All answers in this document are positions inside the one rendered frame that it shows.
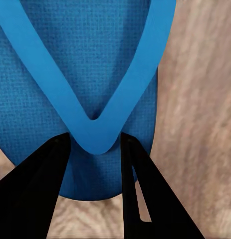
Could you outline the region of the sandal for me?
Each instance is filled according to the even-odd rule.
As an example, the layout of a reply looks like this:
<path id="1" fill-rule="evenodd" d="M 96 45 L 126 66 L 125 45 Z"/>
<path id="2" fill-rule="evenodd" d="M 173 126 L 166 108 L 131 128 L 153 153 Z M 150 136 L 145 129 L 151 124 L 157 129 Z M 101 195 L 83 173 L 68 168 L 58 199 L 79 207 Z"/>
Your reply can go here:
<path id="1" fill-rule="evenodd" d="M 58 195 L 120 195 L 121 133 L 150 156 L 176 1 L 0 0 L 0 149 L 10 162 L 68 132 Z"/>

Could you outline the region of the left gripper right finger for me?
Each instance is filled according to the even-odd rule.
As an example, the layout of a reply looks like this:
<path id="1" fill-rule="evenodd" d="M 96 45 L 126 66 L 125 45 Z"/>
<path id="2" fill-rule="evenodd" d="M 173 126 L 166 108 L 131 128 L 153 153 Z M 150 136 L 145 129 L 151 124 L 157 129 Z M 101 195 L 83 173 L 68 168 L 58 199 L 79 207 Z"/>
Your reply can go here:
<path id="1" fill-rule="evenodd" d="M 124 239 L 205 239 L 140 141 L 121 133 Z M 134 166 L 152 222 L 140 219 Z"/>

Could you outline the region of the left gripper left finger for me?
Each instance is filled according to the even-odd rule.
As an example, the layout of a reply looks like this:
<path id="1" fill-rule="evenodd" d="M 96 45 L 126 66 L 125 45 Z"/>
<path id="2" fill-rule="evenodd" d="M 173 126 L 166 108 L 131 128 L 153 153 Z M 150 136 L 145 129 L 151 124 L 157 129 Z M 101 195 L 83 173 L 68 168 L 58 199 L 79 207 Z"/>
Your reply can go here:
<path id="1" fill-rule="evenodd" d="M 0 239 L 46 239 L 70 153 L 57 135 L 0 180 Z"/>

